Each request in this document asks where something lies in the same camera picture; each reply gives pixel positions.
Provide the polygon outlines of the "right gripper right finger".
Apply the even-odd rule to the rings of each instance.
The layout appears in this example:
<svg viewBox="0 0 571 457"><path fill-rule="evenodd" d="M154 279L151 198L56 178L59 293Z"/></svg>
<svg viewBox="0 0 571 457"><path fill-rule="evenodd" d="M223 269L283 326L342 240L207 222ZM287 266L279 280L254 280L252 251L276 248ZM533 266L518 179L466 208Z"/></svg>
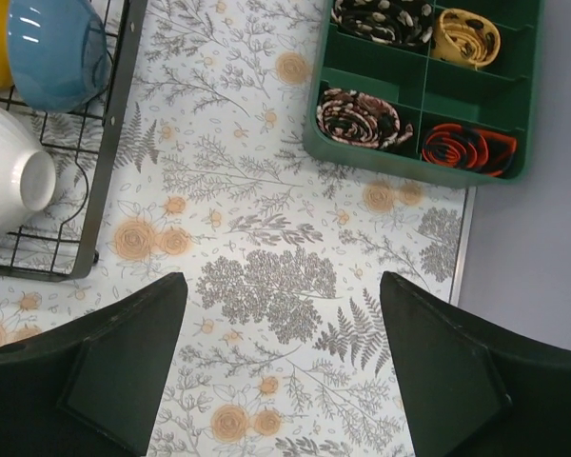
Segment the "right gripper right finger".
<svg viewBox="0 0 571 457"><path fill-rule="evenodd" d="M418 456L571 456L571 350L385 272L380 301Z"/></svg>

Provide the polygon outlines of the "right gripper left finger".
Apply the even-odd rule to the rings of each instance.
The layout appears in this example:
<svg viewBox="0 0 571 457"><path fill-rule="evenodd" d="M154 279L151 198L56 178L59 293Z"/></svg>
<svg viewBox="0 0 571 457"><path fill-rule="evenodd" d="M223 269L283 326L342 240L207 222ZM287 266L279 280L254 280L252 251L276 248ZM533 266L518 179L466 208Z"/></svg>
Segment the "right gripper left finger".
<svg viewBox="0 0 571 457"><path fill-rule="evenodd" d="M0 347L0 456L144 456L187 304L170 273Z"/></svg>

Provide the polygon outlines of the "black wire dish rack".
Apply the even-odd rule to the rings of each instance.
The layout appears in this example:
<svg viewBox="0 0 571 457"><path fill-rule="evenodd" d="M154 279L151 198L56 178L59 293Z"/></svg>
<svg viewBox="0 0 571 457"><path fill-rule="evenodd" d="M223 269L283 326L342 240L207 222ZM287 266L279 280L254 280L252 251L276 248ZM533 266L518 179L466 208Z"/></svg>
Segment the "black wire dish rack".
<svg viewBox="0 0 571 457"><path fill-rule="evenodd" d="M0 91L0 107L36 133L57 168L51 204L0 235L0 276L62 282L89 275L128 104L147 4L95 1L108 39L109 83L70 113L28 107L16 89Z"/></svg>

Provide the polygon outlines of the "plain white bowl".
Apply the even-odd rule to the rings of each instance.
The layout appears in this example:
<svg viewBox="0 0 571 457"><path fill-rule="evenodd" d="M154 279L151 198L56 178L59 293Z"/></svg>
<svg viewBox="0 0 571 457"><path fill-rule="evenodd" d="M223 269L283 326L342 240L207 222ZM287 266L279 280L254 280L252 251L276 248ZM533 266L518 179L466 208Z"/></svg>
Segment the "plain white bowl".
<svg viewBox="0 0 571 457"><path fill-rule="evenodd" d="M49 153L17 118L0 108L0 235L44 210L56 182Z"/></svg>

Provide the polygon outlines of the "blue ceramic bowl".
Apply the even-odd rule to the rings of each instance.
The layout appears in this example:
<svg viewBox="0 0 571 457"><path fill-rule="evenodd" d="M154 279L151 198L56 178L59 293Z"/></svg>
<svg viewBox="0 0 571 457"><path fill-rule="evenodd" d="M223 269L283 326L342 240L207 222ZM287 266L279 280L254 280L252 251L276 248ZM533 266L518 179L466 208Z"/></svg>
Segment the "blue ceramic bowl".
<svg viewBox="0 0 571 457"><path fill-rule="evenodd" d="M32 109L70 112L108 84L108 40L89 1L11 1L7 17L10 71Z"/></svg>

